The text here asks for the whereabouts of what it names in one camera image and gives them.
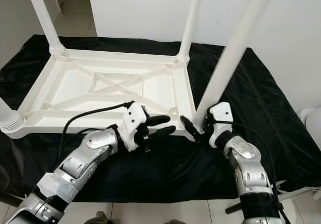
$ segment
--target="white wall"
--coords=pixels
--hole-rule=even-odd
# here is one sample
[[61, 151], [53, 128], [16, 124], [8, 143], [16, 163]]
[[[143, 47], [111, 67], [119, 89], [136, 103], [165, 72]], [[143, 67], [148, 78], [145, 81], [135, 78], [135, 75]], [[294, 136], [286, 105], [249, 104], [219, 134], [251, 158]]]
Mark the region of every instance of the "white wall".
[[[247, 0], [203, 0], [195, 42], [225, 45]], [[98, 36], [179, 41], [190, 0], [91, 0]], [[249, 46], [295, 110], [321, 105], [321, 0], [272, 0]]]
[[[59, 14], [56, 0], [45, 0], [54, 19]], [[0, 68], [2, 68], [33, 35], [42, 28], [31, 0], [0, 0]]]

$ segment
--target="tiled floor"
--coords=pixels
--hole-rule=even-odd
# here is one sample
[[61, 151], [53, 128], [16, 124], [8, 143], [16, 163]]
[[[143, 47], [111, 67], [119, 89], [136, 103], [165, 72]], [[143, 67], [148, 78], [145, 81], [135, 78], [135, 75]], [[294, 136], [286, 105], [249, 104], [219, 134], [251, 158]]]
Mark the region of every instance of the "tiled floor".
[[97, 36], [90, 0], [65, 0], [61, 9], [63, 14], [54, 20], [54, 26], [59, 36]]
[[[178, 219], [187, 224], [241, 224], [242, 212], [226, 215], [226, 207], [238, 200], [195, 200], [173, 204], [153, 203], [72, 203], [66, 209], [59, 224], [83, 224], [104, 211], [114, 224], [165, 224]], [[320, 224], [321, 201], [312, 199], [312, 192], [283, 202], [285, 212], [292, 224]], [[0, 223], [9, 217], [14, 207], [0, 202]]]

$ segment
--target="black plastic sheet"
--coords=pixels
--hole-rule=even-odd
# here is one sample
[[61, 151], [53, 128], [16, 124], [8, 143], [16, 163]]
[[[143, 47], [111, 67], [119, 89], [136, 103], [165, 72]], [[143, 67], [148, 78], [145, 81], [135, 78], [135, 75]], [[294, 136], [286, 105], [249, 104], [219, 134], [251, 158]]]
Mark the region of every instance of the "black plastic sheet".
[[[66, 48], [176, 55], [179, 42], [144, 39], [60, 38]], [[1, 70], [1, 97], [17, 109], [45, 66], [50, 54], [45, 36], [34, 35]], [[188, 72], [198, 105], [223, 47], [192, 44]], [[236, 122], [257, 131], [273, 151], [277, 180], [285, 188], [321, 185], [321, 152], [293, 111], [273, 77], [247, 49], [222, 100], [231, 104]], [[255, 144], [270, 172], [262, 143], [240, 127], [234, 133]], [[23, 197], [55, 164], [60, 134], [29, 134], [12, 140], [0, 133], [0, 191]], [[64, 157], [76, 148], [73, 140]], [[120, 151], [104, 161], [76, 197], [88, 202], [177, 202], [237, 197], [233, 170], [220, 150], [196, 145], [184, 137], [166, 137], [152, 152]]]

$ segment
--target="robotic hand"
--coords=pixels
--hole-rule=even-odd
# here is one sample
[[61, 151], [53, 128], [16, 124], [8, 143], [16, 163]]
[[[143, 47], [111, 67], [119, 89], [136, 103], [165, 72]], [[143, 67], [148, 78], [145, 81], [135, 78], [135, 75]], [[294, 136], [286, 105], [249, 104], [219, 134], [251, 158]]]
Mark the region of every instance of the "robotic hand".
[[168, 116], [150, 117], [144, 106], [131, 102], [121, 127], [112, 125], [106, 130], [87, 134], [80, 146], [53, 173], [46, 173], [41, 178], [33, 192], [5, 223], [58, 223], [65, 208], [95, 173], [98, 165], [109, 155], [117, 153], [119, 144], [124, 144], [129, 151], [140, 145], [147, 153], [152, 139], [176, 130], [175, 126], [169, 126], [150, 134], [148, 127], [169, 121]]
[[218, 147], [234, 168], [236, 187], [244, 215], [243, 224], [283, 224], [279, 215], [281, 204], [275, 199], [266, 171], [261, 165], [261, 153], [240, 136], [232, 134], [231, 107], [221, 102], [208, 109], [204, 133], [200, 134], [184, 116], [181, 121], [196, 142], [208, 140]]

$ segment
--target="black cloth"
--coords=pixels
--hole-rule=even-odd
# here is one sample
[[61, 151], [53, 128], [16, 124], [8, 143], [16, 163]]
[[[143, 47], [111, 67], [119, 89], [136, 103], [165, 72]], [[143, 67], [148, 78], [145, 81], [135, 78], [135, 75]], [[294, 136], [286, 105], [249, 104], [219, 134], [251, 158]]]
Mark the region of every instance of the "black cloth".
[[[69, 49], [176, 55], [180, 42], [144, 39], [66, 38]], [[40, 74], [50, 54], [46, 38], [34, 35], [1, 70], [1, 97], [17, 109]], [[188, 73], [196, 106], [223, 47], [192, 44]], [[221, 100], [228, 101], [236, 122], [257, 131], [273, 151], [277, 180], [289, 188], [321, 185], [321, 152], [293, 111], [270, 72], [247, 49]], [[251, 132], [233, 132], [255, 144], [268, 173], [267, 154]], [[16, 196], [32, 191], [58, 155], [60, 134], [29, 134], [12, 140], [0, 133], [0, 190]], [[64, 157], [81, 138], [71, 142]], [[76, 201], [177, 202], [237, 197], [233, 170], [220, 150], [171, 136], [154, 142], [151, 153], [121, 151], [104, 161]]]

